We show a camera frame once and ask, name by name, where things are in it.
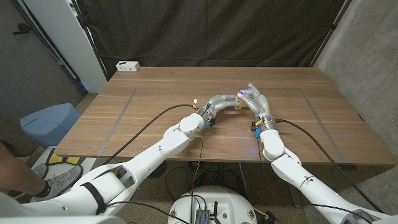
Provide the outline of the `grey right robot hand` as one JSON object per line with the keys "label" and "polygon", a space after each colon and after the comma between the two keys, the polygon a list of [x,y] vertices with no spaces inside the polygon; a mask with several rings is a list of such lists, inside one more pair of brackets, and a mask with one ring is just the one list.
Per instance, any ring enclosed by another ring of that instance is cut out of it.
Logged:
{"label": "grey right robot hand", "polygon": [[266,129],[274,129],[274,117],[268,100],[252,83],[248,84],[248,89],[239,90],[237,96],[248,105],[256,118],[263,120]]}

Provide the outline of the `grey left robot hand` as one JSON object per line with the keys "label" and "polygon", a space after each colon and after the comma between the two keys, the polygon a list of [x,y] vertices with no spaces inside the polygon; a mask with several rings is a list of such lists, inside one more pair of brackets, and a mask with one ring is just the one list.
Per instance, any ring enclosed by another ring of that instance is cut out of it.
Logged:
{"label": "grey left robot hand", "polygon": [[217,112],[227,107],[239,107],[240,102],[236,101],[236,98],[236,95],[215,95],[210,98],[198,113],[203,118],[205,124],[209,123],[212,118],[216,117]]}

